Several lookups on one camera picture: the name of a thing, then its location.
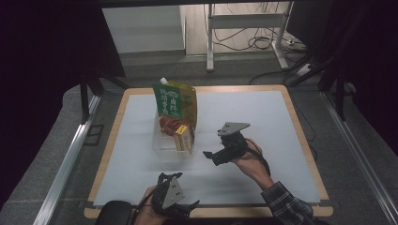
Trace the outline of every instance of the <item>plaid shirt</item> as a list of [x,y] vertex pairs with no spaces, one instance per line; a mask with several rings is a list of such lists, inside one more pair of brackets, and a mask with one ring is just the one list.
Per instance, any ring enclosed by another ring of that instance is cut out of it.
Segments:
[[313,208],[294,197],[281,182],[261,193],[272,215],[285,225],[303,224],[305,218],[313,217]]

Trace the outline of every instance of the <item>white wall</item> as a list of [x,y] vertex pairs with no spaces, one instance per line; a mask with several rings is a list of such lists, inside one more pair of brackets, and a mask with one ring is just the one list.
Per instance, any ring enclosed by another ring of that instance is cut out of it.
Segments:
[[104,8],[119,53],[183,50],[184,32],[179,6]]

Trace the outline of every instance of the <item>gray carpet floor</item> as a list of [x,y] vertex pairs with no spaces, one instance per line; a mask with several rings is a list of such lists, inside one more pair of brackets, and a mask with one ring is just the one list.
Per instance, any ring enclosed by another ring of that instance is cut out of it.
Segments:
[[[163,60],[147,58],[139,61],[122,56],[127,74],[120,78],[131,87],[149,87],[159,78],[188,83],[190,85],[242,85],[277,84],[285,79],[272,53],[253,55],[216,56],[215,71],[206,72],[203,56],[167,57]],[[322,218],[330,224],[389,224],[374,193],[370,190],[356,160],[331,118],[320,93],[316,90],[319,77],[314,77],[289,92],[295,103],[300,123],[334,208],[331,217]],[[92,123],[91,133],[101,130],[100,136],[89,136],[69,176],[65,191],[56,206],[51,224],[94,224],[83,210],[123,89],[101,80],[105,93]],[[51,133],[42,145],[36,159],[15,188],[0,213],[0,224],[32,224],[45,199],[62,160],[68,151],[81,120],[80,89],[70,89],[64,96],[64,107]],[[366,157],[373,165],[393,199],[398,199],[397,156],[383,142],[361,116],[350,97],[344,100],[344,113]],[[266,219],[194,219],[183,224],[273,224]]]

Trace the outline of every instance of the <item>hand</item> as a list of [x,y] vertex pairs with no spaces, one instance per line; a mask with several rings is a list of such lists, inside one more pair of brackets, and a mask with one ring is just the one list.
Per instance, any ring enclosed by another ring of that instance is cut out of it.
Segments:
[[[155,187],[149,187],[143,199],[149,195],[150,192]],[[152,196],[149,197],[148,201],[144,205],[144,207],[140,210],[138,213],[137,218],[135,219],[135,223],[133,225],[161,225],[163,222],[167,219],[167,217],[164,217],[162,215],[159,215],[155,213],[155,211],[152,208]]]
[[[260,146],[258,146],[252,139],[248,139],[246,143],[252,150],[258,151],[260,154],[263,153]],[[236,158],[232,160],[232,162],[234,162],[244,174],[254,180],[261,189],[265,190],[274,185],[274,182],[267,174],[263,163],[261,163],[260,159],[252,153],[246,152],[243,157]]]

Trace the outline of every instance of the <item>white metal stand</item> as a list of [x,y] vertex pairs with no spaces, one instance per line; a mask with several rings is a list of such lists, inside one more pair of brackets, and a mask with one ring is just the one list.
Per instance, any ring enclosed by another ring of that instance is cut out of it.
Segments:
[[272,42],[272,48],[278,58],[282,69],[288,69],[286,60],[281,52],[281,41],[284,29],[289,19],[293,2],[289,2],[284,13],[274,14],[239,14],[239,15],[213,15],[213,4],[208,5],[208,40],[207,40],[207,71],[214,70],[213,29],[238,29],[238,28],[279,28],[276,41]]

